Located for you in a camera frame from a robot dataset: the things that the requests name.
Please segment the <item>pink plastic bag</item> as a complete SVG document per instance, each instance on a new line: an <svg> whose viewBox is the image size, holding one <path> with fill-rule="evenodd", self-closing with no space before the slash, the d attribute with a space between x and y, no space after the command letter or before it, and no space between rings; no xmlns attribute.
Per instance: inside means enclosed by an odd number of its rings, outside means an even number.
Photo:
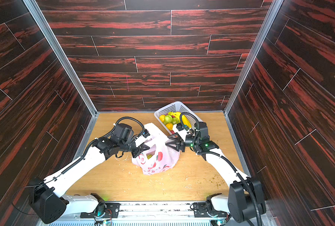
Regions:
<svg viewBox="0 0 335 226"><path fill-rule="evenodd" d="M132 163L142 168L144 175L153 175L173 168L179 160L180 152L167 147L167 136L153 123L144 126L150 133L144 142L150 149L143 151L137 158L132 158Z"/></svg>

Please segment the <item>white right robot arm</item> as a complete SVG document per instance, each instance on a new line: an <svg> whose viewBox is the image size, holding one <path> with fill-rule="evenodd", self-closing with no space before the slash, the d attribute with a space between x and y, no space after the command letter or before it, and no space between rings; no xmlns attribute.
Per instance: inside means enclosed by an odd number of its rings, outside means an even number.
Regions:
<svg viewBox="0 0 335 226"><path fill-rule="evenodd" d="M208 196L203 211L211 217L225 214L228 219L249 225L253 224L251 219L255 218L256 224L261 226L262 215L266 213L261 182L249 177L228 160L219 146L211 141L205 122L198 121L191 128L176 124L173 131L166 146L182 152L189 147L211 164L229 185L228 195L219 193Z"/></svg>

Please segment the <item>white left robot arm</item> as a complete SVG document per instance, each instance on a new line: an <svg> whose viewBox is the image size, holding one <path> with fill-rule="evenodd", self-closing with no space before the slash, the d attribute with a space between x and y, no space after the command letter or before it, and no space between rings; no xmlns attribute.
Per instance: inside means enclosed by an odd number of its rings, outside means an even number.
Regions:
<svg viewBox="0 0 335 226"><path fill-rule="evenodd" d="M102 197L95 193L87 196L67 195L66 191L90 170L110 157L117 156L118 152L131 152L136 158L149 149L144 144L149 136L145 127L135 135L131 126L116 123L109 133L91 141L82 156L44 179L31 180L31 208L45 224L75 213L89 213L94 218L104 217L108 210Z"/></svg>

